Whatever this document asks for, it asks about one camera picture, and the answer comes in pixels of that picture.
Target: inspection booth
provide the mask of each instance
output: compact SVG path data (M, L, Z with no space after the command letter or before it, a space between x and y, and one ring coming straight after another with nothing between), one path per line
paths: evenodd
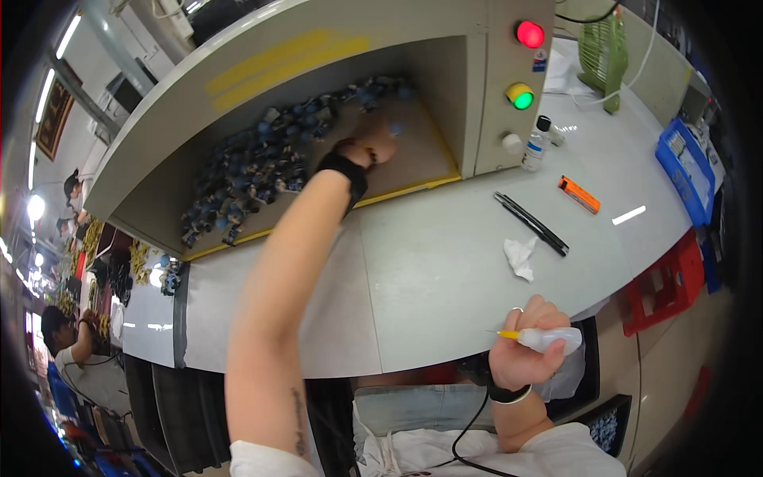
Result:
M192 182L214 147L256 126L270 106L376 75L405 76L417 94L383 105L403 132L394 161L369 175L358 206L518 166L523 148L508 153L501 141L516 134L524 144L533 128L553 18L551 1L274 2L200 46L138 105L101 161L85 208L186 260L221 250L218 230L192 249L181 241ZM537 27L520 41L522 21ZM309 172L358 114L348 102L326 140L303 151ZM293 199L280 194L248 216L236 243L266 235Z

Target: glue bottle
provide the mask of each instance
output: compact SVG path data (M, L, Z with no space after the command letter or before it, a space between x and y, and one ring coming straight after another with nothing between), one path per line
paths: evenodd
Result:
M549 128L551 120L548 117L540 115L535 123L535 130L530 133L530 140L527 141L527 150L522 158L522 169L528 172L535 172L540 169L543 156L549 148Z
M545 353L546 348L554 341L562 338L565 340L565 356L572 353L583 343L583 335L578 328L554 328L553 330L541 330L539 328L525 328L519 331L498 331L498 335L504 338L517 340L519 344L527 346L538 353Z

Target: denim shorts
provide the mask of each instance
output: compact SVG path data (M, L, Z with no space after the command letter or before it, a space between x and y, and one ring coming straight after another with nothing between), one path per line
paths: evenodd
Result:
M359 388L355 391L357 415L353 419L356 457L361 457L368 436L358 418L377 437L400 430L462 430L484 399L485 387L473 384ZM495 433L489 405L470 428Z

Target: blue plastic crate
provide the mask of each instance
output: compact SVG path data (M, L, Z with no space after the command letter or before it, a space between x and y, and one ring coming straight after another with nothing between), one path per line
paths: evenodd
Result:
M671 150L669 143L675 134L680 134L686 141L686 150L694 158L694 161L699 166L701 173L710 182L707 195L697 192L694 183L691 181L689 172L681 164L681 161ZM684 207L689 212L689 218L691 223L695 227L700 225L709 225L710 219L713 216L713 199L715 198L715 174L710 168L710 163L705 156L705 153L697 144L697 140L691 135L691 132L686 128L684 123L675 118L664 131L660 134L660 138L657 141L657 150L655 151L657 160L660 161L662 167L668 173L673 185L678 191L678 195L681 196L681 200L684 202ZM703 198L707 200L707 205L703 205Z

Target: person's arm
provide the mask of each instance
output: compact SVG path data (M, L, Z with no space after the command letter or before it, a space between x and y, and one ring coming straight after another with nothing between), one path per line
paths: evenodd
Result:
M552 329L568 327L567 315L556 309L553 303L534 295L524 311L512 310L506 317L505 330L523 328ZM515 340L498 337L490 350L490 368L493 381L500 388L517 391L528 384L544 382L551 378L564 361L564 340L557 340L537 353ZM546 416L546 405L535 392L530 392L516 404L491 403L498 444L505 453L515 453L528 440L551 429L554 424Z
M386 124L362 139L379 162L394 152ZM340 151L370 165L359 147ZM331 243L349 204L350 180L341 172L315 174L268 237L243 284L230 324L225 406L230 441L275 447L307 458L304 385L297 332Z
M72 345L72 359L83 365L93 354L93 339L90 332L90 320L95 314L90 310L82 312L82 319L77 324L77 341Z

